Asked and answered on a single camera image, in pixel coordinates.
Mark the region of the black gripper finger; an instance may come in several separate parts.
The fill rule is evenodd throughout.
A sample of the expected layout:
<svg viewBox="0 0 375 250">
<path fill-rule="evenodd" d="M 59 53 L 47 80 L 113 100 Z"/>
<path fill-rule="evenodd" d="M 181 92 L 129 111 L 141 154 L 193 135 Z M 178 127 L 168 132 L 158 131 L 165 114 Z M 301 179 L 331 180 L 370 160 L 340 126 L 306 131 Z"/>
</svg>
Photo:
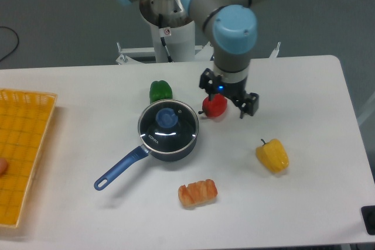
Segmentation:
<svg viewBox="0 0 375 250">
<path fill-rule="evenodd" d="M 205 69 L 200 76 L 199 87 L 208 94 L 211 101 L 216 94 L 220 94 L 221 76 L 216 76 L 211 69 Z"/>
<path fill-rule="evenodd" d="M 259 95 L 257 93 L 243 92 L 240 99 L 240 119 L 245 115 L 253 117 L 259 109 Z"/>
</svg>

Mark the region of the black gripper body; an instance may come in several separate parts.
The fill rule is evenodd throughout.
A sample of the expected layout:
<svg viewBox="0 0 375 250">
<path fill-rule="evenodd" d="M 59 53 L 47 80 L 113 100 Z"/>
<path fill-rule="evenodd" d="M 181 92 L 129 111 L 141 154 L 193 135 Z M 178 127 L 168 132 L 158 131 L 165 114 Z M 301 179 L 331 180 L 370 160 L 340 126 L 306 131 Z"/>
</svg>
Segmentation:
<svg viewBox="0 0 375 250">
<path fill-rule="evenodd" d="M 248 70 L 241 70 L 236 73 L 215 70 L 215 76 L 216 94 L 221 94 L 234 104 L 242 104 L 245 101 Z"/>
</svg>

